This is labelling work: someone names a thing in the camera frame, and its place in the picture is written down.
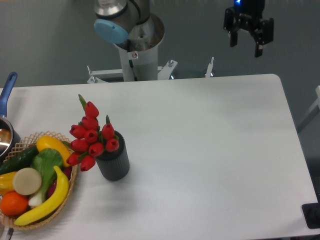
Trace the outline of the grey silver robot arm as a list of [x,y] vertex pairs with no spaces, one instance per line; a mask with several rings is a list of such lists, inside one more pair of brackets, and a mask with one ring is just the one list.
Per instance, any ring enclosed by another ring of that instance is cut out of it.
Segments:
[[[230,46],[238,43],[238,30],[250,33],[255,42],[256,58],[263,46],[274,39],[273,18],[264,19],[263,0],[235,0],[225,9],[223,28],[230,36]],[[127,52],[143,52],[158,46],[165,35],[162,21],[150,12],[148,0],[97,0],[95,32],[105,41]]]

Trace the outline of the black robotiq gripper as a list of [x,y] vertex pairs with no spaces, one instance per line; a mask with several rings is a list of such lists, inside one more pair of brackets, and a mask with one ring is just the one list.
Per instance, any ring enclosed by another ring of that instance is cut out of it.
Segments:
[[254,57],[262,56],[263,46],[274,40],[274,19],[261,20],[264,8],[264,0],[234,0],[233,7],[225,10],[223,29],[229,34],[230,47],[238,44],[238,30],[245,30],[254,33]]

